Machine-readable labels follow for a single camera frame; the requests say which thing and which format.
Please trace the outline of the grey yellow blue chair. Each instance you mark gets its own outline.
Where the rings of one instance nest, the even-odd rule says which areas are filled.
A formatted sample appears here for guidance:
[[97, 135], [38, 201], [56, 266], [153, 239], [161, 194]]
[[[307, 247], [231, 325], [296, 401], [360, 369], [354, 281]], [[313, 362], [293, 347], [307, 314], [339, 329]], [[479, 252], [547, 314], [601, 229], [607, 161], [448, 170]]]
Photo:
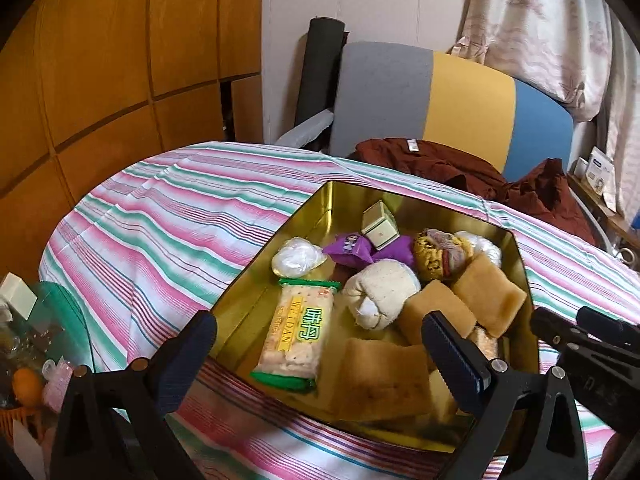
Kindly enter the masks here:
[[506, 180], [546, 159], [568, 166], [573, 118], [541, 91], [493, 68], [405, 44], [346, 44], [333, 107], [277, 140], [302, 148], [331, 133], [329, 153], [346, 157], [372, 139], [425, 140], [474, 155]]

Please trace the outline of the gold metal tin box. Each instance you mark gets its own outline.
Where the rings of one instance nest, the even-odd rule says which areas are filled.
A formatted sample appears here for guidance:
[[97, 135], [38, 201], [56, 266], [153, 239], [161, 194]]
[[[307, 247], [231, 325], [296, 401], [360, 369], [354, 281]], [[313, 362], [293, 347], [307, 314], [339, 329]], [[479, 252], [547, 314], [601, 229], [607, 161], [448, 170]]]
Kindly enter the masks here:
[[450, 452], [472, 419], [420, 331], [442, 312], [488, 358], [536, 373], [532, 298], [514, 236], [408, 196], [330, 181], [213, 308], [214, 359], [313, 419]]

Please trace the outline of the yellow patterned sock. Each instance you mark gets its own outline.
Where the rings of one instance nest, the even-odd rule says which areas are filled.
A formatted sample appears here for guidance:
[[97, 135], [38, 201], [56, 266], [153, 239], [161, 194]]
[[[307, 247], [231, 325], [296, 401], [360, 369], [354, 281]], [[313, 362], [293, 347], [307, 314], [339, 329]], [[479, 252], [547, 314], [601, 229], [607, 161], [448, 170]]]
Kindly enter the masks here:
[[436, 229], [420, 232], [413, 240], [412, 252], [416, 274], [424, 282], [454, 280], [473, 257], [468, 240]]

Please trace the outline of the wooden wardrobe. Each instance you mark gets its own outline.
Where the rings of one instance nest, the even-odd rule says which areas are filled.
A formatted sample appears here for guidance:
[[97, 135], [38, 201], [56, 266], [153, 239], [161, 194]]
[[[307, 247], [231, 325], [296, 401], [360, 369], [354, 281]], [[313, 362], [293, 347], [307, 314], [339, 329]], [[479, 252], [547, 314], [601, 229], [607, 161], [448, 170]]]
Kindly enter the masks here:
[[1, 270], [149, 156], [262, 142], [262, 0], [35, 0], [1, 50]]

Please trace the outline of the white plastic bag ball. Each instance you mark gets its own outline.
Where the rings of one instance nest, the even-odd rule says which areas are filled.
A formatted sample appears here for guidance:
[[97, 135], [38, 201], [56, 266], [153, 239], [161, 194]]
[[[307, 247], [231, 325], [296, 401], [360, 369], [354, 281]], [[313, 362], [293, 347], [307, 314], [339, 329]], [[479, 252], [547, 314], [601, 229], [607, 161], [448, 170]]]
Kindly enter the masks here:
[[271, 270], [279, 278], [302, 278], [326, 262], [322, 248], [303, 237], [287, 240], [271, 258]]

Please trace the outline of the cream plush toy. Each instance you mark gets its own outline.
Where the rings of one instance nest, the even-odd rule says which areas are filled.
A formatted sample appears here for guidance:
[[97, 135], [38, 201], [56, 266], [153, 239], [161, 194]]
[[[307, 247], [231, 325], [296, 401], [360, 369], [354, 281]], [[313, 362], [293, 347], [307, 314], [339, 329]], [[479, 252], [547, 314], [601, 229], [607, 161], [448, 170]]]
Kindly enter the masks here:
[[349, 278], [342, 290], [345, 304], [364, 330], [384, 330], [395, 322], [408, 298], [421, 290], [405, 263], [383, 259]]

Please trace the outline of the small green white box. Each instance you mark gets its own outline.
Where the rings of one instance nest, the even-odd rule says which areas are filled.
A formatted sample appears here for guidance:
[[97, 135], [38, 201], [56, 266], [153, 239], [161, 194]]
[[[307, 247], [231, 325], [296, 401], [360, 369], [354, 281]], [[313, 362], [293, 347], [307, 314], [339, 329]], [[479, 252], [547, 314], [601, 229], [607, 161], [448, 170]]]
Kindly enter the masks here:
[[363, 211], [360, 232], [376, 250], [381, 250], [400, 237], [392, 212], [382, 200]]

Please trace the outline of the wooden side table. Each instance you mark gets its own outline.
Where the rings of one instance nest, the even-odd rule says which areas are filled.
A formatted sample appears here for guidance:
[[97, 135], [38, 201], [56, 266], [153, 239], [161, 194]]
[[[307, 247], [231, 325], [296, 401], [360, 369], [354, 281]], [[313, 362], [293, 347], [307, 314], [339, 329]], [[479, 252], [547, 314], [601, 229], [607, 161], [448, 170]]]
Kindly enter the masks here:
[[572, 174], [567, 176], [568, 185], [592, 226], [593, 236], [602, 247], [627, 247], [639, 253], [639, 234], [631, 229], [628, 221], [605, 206], [602, 197]]

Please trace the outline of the green Weidan cracker packet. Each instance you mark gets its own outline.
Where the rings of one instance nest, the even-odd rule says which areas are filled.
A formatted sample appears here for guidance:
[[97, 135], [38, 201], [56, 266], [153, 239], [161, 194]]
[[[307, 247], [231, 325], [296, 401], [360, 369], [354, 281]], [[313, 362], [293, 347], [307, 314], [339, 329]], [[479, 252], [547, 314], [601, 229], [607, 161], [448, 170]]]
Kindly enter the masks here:
[[281, 278], [277, 307], [254, 370], [262, 385], [295, 393], [316, 388], [323, 347], [331, 324], [334, 281]]

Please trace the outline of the brown cardboard box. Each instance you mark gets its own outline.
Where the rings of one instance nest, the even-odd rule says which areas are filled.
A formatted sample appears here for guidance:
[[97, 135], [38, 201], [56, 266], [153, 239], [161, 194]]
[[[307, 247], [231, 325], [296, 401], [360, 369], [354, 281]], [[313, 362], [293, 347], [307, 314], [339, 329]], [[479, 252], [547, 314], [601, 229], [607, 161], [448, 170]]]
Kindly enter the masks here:
[[432, 400], [431, 419], [434, 424], [445, 425], [457, 413], [458, 404], [439, 370], [433, 370], [428, 378]]

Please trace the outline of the yellow sponge wedge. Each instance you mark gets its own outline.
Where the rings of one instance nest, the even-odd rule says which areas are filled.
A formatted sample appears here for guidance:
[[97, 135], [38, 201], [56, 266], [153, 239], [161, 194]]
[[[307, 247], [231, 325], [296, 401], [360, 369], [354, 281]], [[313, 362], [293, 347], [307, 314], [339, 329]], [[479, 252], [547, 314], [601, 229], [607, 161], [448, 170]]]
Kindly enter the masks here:
[[527, 298], [485, 254], [473, 258], [452, 290], [494, 338], [508, 330]]

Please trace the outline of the yellow sponge block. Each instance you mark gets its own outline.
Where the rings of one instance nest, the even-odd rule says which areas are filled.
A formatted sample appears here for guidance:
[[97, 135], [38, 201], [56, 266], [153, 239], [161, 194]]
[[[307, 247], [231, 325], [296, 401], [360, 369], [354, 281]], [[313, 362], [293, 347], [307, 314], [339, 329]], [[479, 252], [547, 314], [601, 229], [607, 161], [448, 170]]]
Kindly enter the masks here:
[[431, 411], [430, 368], [422, 346], [349, 338], [331, 410], [339, 420], [377, 422]]

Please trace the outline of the pink patterned curtain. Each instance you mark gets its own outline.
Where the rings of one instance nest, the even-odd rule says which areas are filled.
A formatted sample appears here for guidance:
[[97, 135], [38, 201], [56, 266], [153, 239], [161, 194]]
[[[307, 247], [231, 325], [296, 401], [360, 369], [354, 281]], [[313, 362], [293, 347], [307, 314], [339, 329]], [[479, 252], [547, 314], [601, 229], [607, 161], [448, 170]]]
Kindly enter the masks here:
[[605, 0], [470, 0], [459, 58], [500, 70], [560, 102], [576, 122], [605, 114], [604, 192], [639, 211], [639, 51]]

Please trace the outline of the tan sponge block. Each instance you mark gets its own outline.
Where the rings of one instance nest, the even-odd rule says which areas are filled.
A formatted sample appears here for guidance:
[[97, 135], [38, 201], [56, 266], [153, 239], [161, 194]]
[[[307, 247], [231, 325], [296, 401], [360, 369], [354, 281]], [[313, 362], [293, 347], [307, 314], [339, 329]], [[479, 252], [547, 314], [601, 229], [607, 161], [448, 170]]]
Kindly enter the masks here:
[[434, 280], [405, 301], [396, 321], [409, 344], [422, 344], [423, 318], [434, 311], [442, 312], [462, 338], [469, 336], [476, 325], [469, 307], [447, 285]]

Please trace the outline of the purple snack packet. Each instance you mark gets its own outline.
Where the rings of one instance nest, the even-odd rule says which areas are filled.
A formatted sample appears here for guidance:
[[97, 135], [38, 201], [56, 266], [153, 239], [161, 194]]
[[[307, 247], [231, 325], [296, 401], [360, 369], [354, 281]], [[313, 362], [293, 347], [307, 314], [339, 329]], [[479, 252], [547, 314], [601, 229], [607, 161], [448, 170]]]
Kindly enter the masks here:
[[367, 237], [360, 233], [339, 235], [322, 252], [340, 266], [362, 270], [370, 264], [392, 259], [414, 268], [412, 238], [401, 235], [382, 249], [376, 249]]

